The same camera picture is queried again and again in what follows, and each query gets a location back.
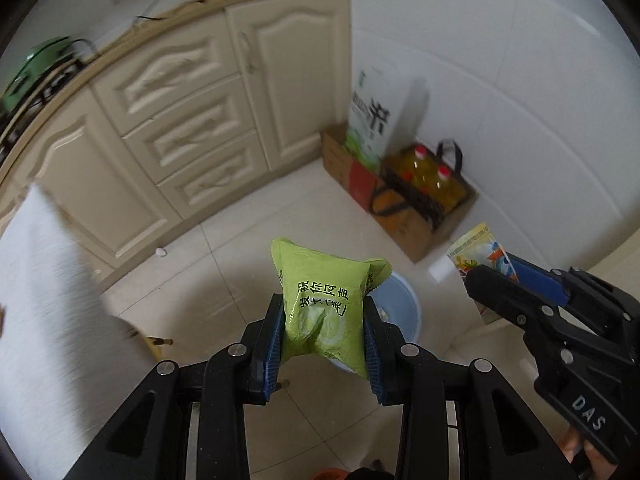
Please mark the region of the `colourful paper wrapper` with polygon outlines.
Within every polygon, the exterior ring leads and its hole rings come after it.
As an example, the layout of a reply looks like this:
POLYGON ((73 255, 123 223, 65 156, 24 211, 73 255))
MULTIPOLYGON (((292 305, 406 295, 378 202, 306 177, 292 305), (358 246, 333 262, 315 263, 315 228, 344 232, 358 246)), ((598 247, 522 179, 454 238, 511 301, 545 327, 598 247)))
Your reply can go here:
POLYGON ((486 223, 474 226, 460 236, 446 251, 446 256, 462 278, 478 266, 488 266, 511 281, 518 282, 514 265, 486 223))

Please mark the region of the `green snack bag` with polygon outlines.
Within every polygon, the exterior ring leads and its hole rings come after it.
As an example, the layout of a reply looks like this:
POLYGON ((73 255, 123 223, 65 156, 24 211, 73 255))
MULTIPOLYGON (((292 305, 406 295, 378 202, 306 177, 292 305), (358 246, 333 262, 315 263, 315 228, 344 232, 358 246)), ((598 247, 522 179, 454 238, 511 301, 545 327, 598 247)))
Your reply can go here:
POLYGON ((363 343, 363 299, 392 275, 384 258, 362 261, 299 246, 271 243, 283 294, 282 360, 316 354, 368 376, 363 343))

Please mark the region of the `blue trash bin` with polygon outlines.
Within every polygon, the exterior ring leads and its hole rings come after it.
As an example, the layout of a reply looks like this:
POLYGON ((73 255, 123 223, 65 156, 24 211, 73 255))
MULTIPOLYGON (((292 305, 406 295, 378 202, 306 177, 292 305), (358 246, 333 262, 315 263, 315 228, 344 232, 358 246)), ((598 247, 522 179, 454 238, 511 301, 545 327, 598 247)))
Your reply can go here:
POLYGON ((364 356, 363 301, 371 299, 384 322, 398 326, 405 340, 415 341, 421 328, 421 308, 416 294, 397 273, 367 291, 369 269, 361 264, 319 275, 322 292, 312 304, 324 317, 314 342, 319 356, 340 362, 352 372, 367 376, 364 356))

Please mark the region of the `cardboard box on floor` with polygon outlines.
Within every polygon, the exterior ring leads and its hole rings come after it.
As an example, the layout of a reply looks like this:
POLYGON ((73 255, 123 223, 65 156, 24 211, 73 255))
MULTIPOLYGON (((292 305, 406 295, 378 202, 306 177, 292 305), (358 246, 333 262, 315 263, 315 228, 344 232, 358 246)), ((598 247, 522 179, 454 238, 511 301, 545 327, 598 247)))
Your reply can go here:
POLYGON ((476 195, 471 194, 445 217, 435 219, 436 206, 428 196, 396 174, 378 176, 346 150, 346 129, 338 125, 322 131, 324 169, 409 260, 420 262, 448 240, 471 210, 476 195))

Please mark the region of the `cooking oil bottles bag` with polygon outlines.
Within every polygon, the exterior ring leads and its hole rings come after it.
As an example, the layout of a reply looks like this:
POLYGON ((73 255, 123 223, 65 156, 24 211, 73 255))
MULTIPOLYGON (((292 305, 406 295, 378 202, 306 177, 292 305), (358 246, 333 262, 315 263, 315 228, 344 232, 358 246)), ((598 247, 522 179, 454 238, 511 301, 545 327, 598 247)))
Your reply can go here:
POLYGON ((381 167, 382 184, 371 194, 369 211, 387 219, 412 209, 436 230, 474 196, 462 177, 462 166, 463 153, 452 139, 441 140, 434 152, 417 143, 387 156, 381 167))

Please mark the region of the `white rice bag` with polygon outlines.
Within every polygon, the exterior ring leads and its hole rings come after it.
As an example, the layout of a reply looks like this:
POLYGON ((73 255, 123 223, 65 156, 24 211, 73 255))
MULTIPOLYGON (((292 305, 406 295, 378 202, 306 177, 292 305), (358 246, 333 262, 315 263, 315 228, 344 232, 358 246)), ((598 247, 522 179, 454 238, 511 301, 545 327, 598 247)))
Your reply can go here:
POLYGON ((413 144, 428 107, 424 77, 398 70, 384 58, 358 61, 349 102, 345 148, 367 170, 413 144))

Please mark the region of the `cream lower cabinets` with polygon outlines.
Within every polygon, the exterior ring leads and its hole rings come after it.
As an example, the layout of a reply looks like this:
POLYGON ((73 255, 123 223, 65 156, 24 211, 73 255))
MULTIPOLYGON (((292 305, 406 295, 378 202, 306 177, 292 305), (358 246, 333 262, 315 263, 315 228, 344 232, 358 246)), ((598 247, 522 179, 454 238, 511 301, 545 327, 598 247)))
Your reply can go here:
POLYGON ((320 152, 346 118, 350 0, 196 0, 127 32, 1 161, 1 220, 37 183, 104 284, 320 152))

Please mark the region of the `black gas stove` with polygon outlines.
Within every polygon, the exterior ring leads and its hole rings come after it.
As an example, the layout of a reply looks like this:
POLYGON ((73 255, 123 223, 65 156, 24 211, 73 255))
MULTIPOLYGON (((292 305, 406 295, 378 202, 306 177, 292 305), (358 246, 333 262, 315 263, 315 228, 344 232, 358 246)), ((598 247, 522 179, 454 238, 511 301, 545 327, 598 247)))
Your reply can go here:
POLYGON ((43 107, 84 68, 85 64, 77 58, 58 64, 29 89, 11 113, 7 113, 4 106, 1 107, 1 162, 6 161, 43 107))

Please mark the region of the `green electric cooker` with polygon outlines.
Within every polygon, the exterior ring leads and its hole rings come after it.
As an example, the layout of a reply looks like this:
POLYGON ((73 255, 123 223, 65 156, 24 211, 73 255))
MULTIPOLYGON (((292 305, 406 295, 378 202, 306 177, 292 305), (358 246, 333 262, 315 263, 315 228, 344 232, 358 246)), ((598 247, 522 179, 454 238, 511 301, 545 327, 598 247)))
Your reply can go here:
POLYGON ((68 61, 79 62, 75 44, 85 44, 93 55, 98 55, 96 45, 85 38, 72 39, 58 36, 32 47, 21 68, 6 86, 1 96, 1 108, 11 115, 52 70, 68 61))

